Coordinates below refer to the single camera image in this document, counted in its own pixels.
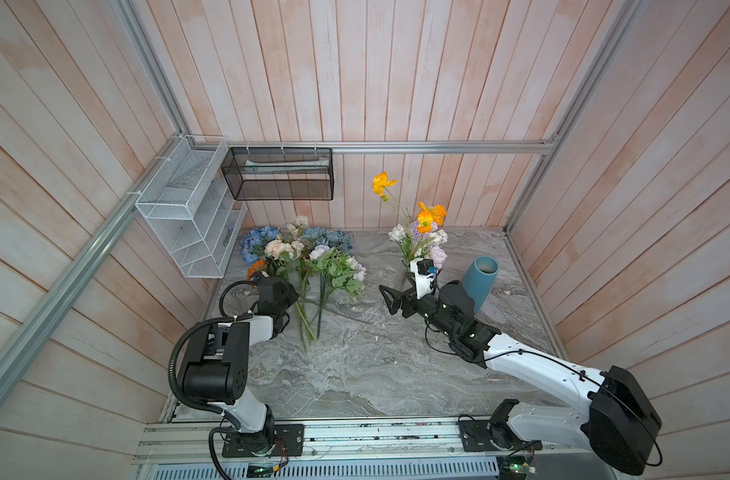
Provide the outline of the purple white flower bouquet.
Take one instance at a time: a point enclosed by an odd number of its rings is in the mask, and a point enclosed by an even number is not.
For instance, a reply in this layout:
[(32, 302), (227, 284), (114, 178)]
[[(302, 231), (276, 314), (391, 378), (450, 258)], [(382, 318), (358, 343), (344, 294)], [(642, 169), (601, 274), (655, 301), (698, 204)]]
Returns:
[(419, 231), (418, 221), (412, 222), (408, 227), (397, 225), (388, 236), (398, 245), (402, 263), (406, 268), (409, 268), (415, 259), (428, 258), (434, 262), (437, 269), (441, 269), (447, 261), (447, 253), (443, 246), (448, 241), (448, 234), (436, 223), (431, 225), (428, 233)]

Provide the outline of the orange gerbera flower stem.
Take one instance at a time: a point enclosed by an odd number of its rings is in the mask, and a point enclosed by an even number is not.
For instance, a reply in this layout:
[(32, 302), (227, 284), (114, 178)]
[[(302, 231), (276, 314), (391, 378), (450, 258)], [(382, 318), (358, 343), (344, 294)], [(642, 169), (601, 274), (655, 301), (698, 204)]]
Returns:
[(259, 281), (262, 278), (269, 277), (268, 263), (266, 259), (260, 259), (254, 262), (248, 269), (247, 279), (250, 281)]

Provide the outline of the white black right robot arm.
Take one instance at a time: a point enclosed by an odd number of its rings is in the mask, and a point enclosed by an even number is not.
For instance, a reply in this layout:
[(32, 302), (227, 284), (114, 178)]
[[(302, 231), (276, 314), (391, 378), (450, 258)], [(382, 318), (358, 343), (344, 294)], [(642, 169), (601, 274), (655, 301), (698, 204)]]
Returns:
[(502, 401), (487, 422), (491, 444), (520, 452), (539, 442), (593, 451), (610, 467), (639, 476), (662, 452), (662, 419), (628, 370), (585, 367), (525, 345), (481, 322), (460, 282), (420, 292), (380, 286), (390, 313), (420, 316), (446, 337), (446, 354), (523, 380), (562, 401), (542, 407)]

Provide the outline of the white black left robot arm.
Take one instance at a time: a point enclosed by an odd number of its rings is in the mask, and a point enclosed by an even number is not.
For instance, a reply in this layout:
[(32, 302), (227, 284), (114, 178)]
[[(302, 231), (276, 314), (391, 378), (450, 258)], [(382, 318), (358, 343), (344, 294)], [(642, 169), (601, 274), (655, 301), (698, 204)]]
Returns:
[(218, 433), (228, 446), (262, 456), (277, 440), (271, 408), (247, 386), (249, 350), (285, 330), (298, 293), (278, 277), (256, 276), (247, 283), (257, 288), (258, 300), (242, 314), (221, 314), (189, 328), (172, 350), (168, 382), (179, 403), (224, 421)]

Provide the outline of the yellow orange poppy stem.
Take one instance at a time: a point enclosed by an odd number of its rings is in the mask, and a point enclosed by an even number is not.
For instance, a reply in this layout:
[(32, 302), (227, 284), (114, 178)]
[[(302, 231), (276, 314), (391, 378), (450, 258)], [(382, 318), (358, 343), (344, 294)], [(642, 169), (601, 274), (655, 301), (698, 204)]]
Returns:
[(447, 211), (442, 205), (427, 206), (422, 202), (418, 203), (418, 210), (404, 206), (401, 202), (391, 196), (391, 190), (396, 186), (397, 180), (391, 179), (387, 172), (377, 174), (372, 180), (372, 190), (386, 205), (389, 205), (397, 214), (397, 225), (408, 227), (412, 222), (419, 222), (419, 231), (428, 233), (433, 223), (443, 229)]

